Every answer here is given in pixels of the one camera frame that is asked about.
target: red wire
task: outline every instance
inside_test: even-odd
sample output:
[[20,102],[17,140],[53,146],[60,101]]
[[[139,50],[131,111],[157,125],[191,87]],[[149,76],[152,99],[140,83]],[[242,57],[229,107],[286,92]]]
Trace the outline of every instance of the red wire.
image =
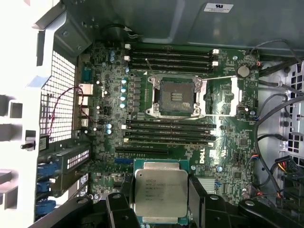
[[97,123],[96,121],[92,120],[92,118],[90,116],[88,116],[83,110],[82,110],[82,103],[84,101],[84,92],[82,90],[82,88],[78,87],[78,86],[75,86],[75,87],[71,87],[71,88],[68,88],[66,91],[64,91],[56,100],[56,103],[54,105],[54,109],[53,109],[53,112],[52,112],[52,116],[51,116],[51,125],[49,127],[49,130],[48,130],[48,135],[51,135],[52,134],[52,128],[53,128],[53,123],[54,123],[54,120],[55,120],[55,110],[56,110],[56,107],[58,105],[58,102],[59,100],[61,99],[61,97],[66,94],[68,91],[72,90],[72,89],[79,89],[80,92],[81,92],[81,103],[79,105],[79,108],[80,108],[80,111],[90,120],[92,121],[93,123]]

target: wire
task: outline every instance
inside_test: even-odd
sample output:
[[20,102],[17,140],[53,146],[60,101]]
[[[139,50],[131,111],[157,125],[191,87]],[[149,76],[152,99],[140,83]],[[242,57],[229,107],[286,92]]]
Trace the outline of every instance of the wire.
[[83,110],[82,110],[82,103],[84,101],[84,92],[82,90],[81,87],[78,87],[78,86],[75,86],[75,87],[71,87],[71,88],[68,88],[66,91],[64,91],[62,94],[60,94],[60,96],[57,98],[56,102],[55,102],[55,105],[54,105],[54,109],[53,109],[53,112],[52,112],[52,116],[51,116],[51,124],[50,124],[50,127],[49,127],[49,130],[48,130],[48,135],[51,135],[52,134],[52,128],[53,128],[53,123],[54,123],[54,120],[55,120],[55,110],[57,108],[57,105],[59,103],[59,100],[61,99],[61,97],[66,94],[67,92],[69,92],[70,90],[72,89],[78,89],[81,93],[81,103],[79,105],[79,109],[80,111],[90,120],[92,121],[93,123],[96,123],[96,121],[94,121],[90,116],[88,116]]
[[277,184],[274,176],[272,175],[270,169],[268,168],[266,162],[264,161],[263,156],[262,156],[261,151],[260,151],[260,148],[259,148],[259,145],[258,145],[258,136],[257,136],[258,127],[265,120],[267,120],[269,117],[271,117],[276,112],[280,111],[282,108],[285,108],[285,107],[287,107],[289,105],[292,105],[292,104],[300,102],[300,101],[304,101],[304,96],[299,96],[299,97],[296,97],[296,98],[291,99],[289,101],[286,101],[283,104],[280,104],[279,106],[277,106],[274,109],[272,109],[269,113],[267,113],[262,119],[260,119],[259,121],[257,121],[256,125],[255,125],[255,128],[254,128],[254,143],[255,143],[255,147],[256,147],[256,153],[259,155],[259,159],[260,159],[262,165],[264,166],[266,172],[268,173],[268,176],[270,177],[270,180],[272,181],[272,183],[273,183],[273,185],[275,187],[275,190],[277,192],[280,192],[280,188],[279,188],[279,186],[278,186],[278,184]]
[[299,90],[296,90],[296,89],[294,89],[294,88],[292,88],[292,87],[290,87],[290,86],[288,86],[288,85],[285,85],[285,84],[281,84],[281,85],[280,85],[279,83],[266,82],[266,81],[263,81],[263,80],[259,80],[258,82],[259,82],[259,84],[264,85],[264,86],[269,86],[269,87],[282,87],[282,88],[284,88],[284,89],[286,89],[286,90],[289,90],[290,92],[295,93],[295,94],[298,94],[298,95],[300,95],[300,96],[303,96],[303,95],[304,95],[303,92],[301,92],[301,91],[299,91]]
[[[262,111],[263,111],[265,105],[267,104],[267,102],[268,102],[270,99],[272,99],[273,97],[275,97],[275,96],[282,96],[282,97],[285,98],[285,101],[288,101],[288,96],[287,96],[286,94],[272,94],[272,95],[271,95],[270,97],[268,97],[268,98],[264,101],[264,103],[262,104],[261,109],[260,109],[260,111],[259,111],[258,114],[257,114],[258,116],[261,116]],[[288,110],[287,110],[287,107],[285,107],[284,110],[285,110],[285,112],[288,114],[288,117],[291,118],[290,113],[289,113]]]
[[291,48],[291,46],[290,46],[290,45],[287,43],[287,41],[284,40],[284,39],[273,39],[273,40],[269,40],[269,41],[265,41],[265,42],[263,42],[263,43],[260,43],[260,44],[256,45],[255,47],[253,47],[253,48],[250,50],[249,55],[252,56],[253,51],[256,50],[257,48],[259,48],[259,47],[261,47],[261,46],[263,46],[263,45],[265,45],[265,44],[270,44],[270,43],[275,43],[275,42],[284,42],[284,43],[288,46],[288,48],[289,48],[291,54],[292,54],[292,55],[294,56],[294,58],[298,61],[298,63],[301,63],[301,62],[302,62],[301,59],[298,57],[298,55],[295,53],[295,51]]
[[254,160],[254,159],[255,159],[255,157],[252,156],[252,157],[247,161],[247,163],[246,163],[246,166],[245,166],[245,179],[246,179],[246,182],[247,182],[255,191],[260,192],[260,190],[258,190],[258,189],[254,186],[254,184],[253,184],[251,181],[249,181],[249,178],[248,178],[248,176],[247,176],[247,170],[248,170],[248,168],[249,168],[249,164],[250,164],[250,162],[251,162],[252,160]]
[[283,170],[284,172],[287,172],[281,164],[278,163],[278,166],[281,168],[281,170]]
[[262,136],[260,136],[257,140],[260,141],[264,138],[267,138],[267,137],[274,137],[278,140],[281,140],[281,141],[288,141],[284,136],[280,135],[280,134],[263,134]]
[[128,37],[130,39],[136,39],[136,38],[139,37],[139,35],[136,34],[135,32],[133,32],[132,29],[126,27],[123,24],[118,24],[118,23],[114,23],[114,24],[109,24],[109,25],[103,26],[100,29],[100,34],[102,35],[105,30],[110,29],[110,28],[121,28],[121,29],[125,30],[127,32]]

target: label sticker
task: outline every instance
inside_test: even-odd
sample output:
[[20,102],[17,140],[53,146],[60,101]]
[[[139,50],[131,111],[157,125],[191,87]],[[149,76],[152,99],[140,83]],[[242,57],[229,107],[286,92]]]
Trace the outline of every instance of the label sticker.
[[39,151],[44,150],[47,148],[47,138],[40,138],[39,140]]
[[233,4],[207,3],[204,11],[215,13],[229,13],[232,7]]

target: black pcie slot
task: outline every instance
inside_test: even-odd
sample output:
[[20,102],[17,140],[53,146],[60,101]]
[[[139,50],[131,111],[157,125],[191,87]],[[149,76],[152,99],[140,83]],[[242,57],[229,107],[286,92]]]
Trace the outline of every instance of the black pcie slot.
[[146,131],[153,131],[153,132],[173,132],[173,133],[193,133],[193,134],[197,134],[197,133],[210,133],[210,130],[208,129],[191,129],[191,128],[181,128],[181,127],[174,127],[172,128],[171,126],[168,127],[148,127],[145,124],[143,124],[143,126],[138,126],[138,125],[132,125],[128,128],[131,130],[146,130]]
[[131,55],[132,61],[134,59],[148,59],[149,61],[152,59],[170,59],[170,60],[185,60],[185,61],[204,61],[204,62],[211,62],[212,60],[216,59],[216,57],[210,56],[171,56],[171,55],[151,55],[151,54],[132,54]]
[[212,52],[209,51],[186,51],[186,50],[167,50],[167,49],[157,49],[157,48],[139,48],[133,49],[132,53],[166,53],[166,54],[176,54],[176,55],[195,55],[195,56],[212,56]]
[[141,138],[134,137],[129,138],[130,143],[172,143],[172,144],[191,144],[191,145],[208,145],[208,142],[196,141],[196,140],[180,140],[180,139],[156,139],[156,138]]
[[[130,68],[132,69],[138,69],[138,70],[149,70],[148,66],[138,66],[138,65],[132,65],[130,64]],[[201,68],[201,69],[197,69],[197,68],[177,68],[177,67],[172,67],[172,66],[153,66],[152,67],[153,70],[155,71],[172,71],[172,72],[187,72],[187,73],[197,73],[197,74],[202,74],[202,73],[206,73],[206,74],[211,74],[213,73],[213,69],[205,69],[205,68]]]
[[[185,66],[185,67],[212,67],[211,63],[206,62],[190,62],[190,61],[171,61],[170,59],[164,59],[163,61],[159,60],[149,60],[151,66],[158,66],[158,65],[173,65],[173,66]],[[132,64],[147,64],[147,62],[143,60],[132,59]]]
[[148,120],[126,120],[126,124],[153,124],[153,125],[169,125],[169,126],[195,126],[215,129],[216,124],[209,123],[192,123],[192,122],[172,122],[172,121],[148,121]]
[[116,153],[145,153],[145,154],[169,154],[168,149],[157,149],[157,148],[137,148],[137,147],[116,147]]
[[144,136],[153,136],[153,137],[170,137],[170,138],[181,138],[181,139],[199,139],[199,140],[207,140],[207,141],[215,141],[216,137],[213,135],[201,135],[201,134],[178,134],[178,133],[157,133],[157,132],[126,132],[126,136],[140,135]]

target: green circuit board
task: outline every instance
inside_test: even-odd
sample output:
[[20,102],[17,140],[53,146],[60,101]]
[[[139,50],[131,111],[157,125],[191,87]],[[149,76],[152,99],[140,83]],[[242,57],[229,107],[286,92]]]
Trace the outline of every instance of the green circuit board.
[[[135,158],[189,160],[202,183],[214,183],[208,191],[232,204],[251,194],[244,168],[254,152],[258,118],[255,61],[245,50],[131,47],[95,43],[86,63],[91,77],[82,83],[94,84],[87,107],[97,121],[85,126],[93,153],[82,170],[90,172],[91,194],[117,191],[118,175],[132,173]],[[205,56],[207,64],[200,62]],[[249,76],[236,76],[240,66],[251,69]],[[248,175],[254,177],[252,164]]]

